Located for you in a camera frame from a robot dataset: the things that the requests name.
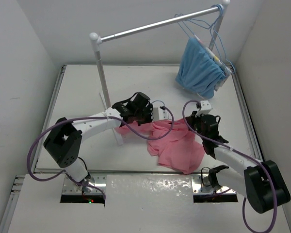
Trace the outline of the pink t shirt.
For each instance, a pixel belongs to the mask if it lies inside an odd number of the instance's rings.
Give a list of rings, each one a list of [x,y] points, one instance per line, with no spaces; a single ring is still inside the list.
[[[149,137],[163,136],[169,129],[171,120],[162,120],[138,126],[130,126],[139,134],[148,134]],[[122,136],[133,133],[127,126],[115,129]],[[184,119],[175,121],[171,132],[162,139],[148,140],[147,150],[151,156],[158,157],[158,165],[181,171],[184,174],[194,172],[204,157],[203,146],[195,140]]]

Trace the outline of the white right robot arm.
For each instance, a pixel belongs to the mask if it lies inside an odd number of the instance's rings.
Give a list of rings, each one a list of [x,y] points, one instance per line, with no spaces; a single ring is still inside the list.
[[[220,116],[194,111],[184,120],[202,138],[205,153],[223,162],[209,171],[213,188],[228,186],[236,190],[259,214],[290,202],[291,195],[277,164],[254,159],[228,146],[228,141],[219,135]]]

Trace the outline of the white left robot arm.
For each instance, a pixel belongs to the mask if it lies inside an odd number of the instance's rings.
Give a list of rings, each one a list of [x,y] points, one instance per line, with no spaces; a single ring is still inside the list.
[[[43,146],[57,165],[76,182],[81,183],[88,171],[78,159],[82,142],[109,129],[136,122],[150,123],[153,105],[150,97],[142,92],[112,105],[105,111],[88,119],[59,119],[46,137]]]

